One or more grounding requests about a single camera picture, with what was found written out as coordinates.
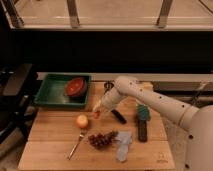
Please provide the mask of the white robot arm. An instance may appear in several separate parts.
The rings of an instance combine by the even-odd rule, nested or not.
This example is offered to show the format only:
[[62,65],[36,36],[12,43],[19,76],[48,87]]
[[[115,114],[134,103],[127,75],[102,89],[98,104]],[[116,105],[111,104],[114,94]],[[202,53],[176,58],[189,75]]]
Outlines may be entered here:
[[135,77],[119,76],[114,87],[95,104],[93,112],[108,113],[128,96],[188,132],[184,171],[213,171],[213,105],[198,108],[142,88]]

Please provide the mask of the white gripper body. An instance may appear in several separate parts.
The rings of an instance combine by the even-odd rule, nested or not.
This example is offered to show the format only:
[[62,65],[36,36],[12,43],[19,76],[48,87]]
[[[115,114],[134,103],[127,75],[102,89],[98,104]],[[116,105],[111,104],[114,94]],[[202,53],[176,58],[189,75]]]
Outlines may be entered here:
[[121,95],[116,89],[111,89],[101,98],[101,104],[108,110],[113,110],[123,99],[124,96]]

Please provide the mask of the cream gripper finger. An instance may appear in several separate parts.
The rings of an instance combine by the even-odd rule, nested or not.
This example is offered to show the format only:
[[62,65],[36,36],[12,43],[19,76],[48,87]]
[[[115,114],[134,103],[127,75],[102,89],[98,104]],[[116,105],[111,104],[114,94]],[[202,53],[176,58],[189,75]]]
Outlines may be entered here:
[[94,113],[102,112],[102,111],[103,111],[102,102],[101,102],[101,101],[98,101],[98,102],[93,106],[92,111],[93,111]]

